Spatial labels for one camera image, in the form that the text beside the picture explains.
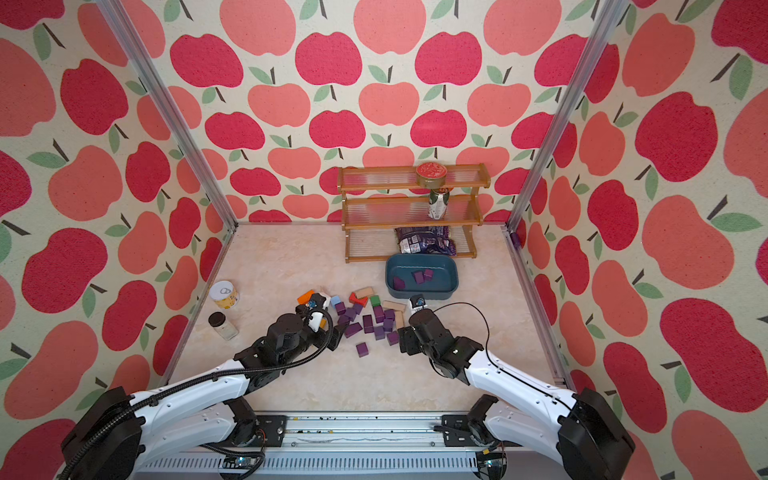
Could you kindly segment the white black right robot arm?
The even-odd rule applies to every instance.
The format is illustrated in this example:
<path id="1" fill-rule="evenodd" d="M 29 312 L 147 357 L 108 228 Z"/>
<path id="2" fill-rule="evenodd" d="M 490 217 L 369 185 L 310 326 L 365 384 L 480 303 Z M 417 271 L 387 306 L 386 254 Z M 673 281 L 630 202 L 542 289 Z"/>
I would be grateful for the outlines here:
<path id="1" fill-rule="evenodd" d="M 468 413 L 471 438 L 483 447 L 518 444 L 561 465 L 572 479 L 620 479 L 636 444 L 607 401 L 539 380 L 455 336 L 420 294 L 399 329 L 401 352 L 425 355 L 442 377 L 483 391 Z"/>

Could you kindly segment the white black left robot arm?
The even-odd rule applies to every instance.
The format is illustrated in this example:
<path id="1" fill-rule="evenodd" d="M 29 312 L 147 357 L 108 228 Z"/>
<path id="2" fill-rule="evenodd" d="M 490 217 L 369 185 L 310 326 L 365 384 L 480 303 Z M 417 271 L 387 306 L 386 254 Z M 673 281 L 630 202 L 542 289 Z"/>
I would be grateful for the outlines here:
<path id="1" fill-rule="evenodd" d="M 149 391 L 102 393 L 61 443 L 63 479 L 128 479 L 166 454 L 234 437 L 252 437 L 258 418 L 246 395 L 338 346 L 331 302 L 319 293 L 282 314 L 232 359 Z"/>

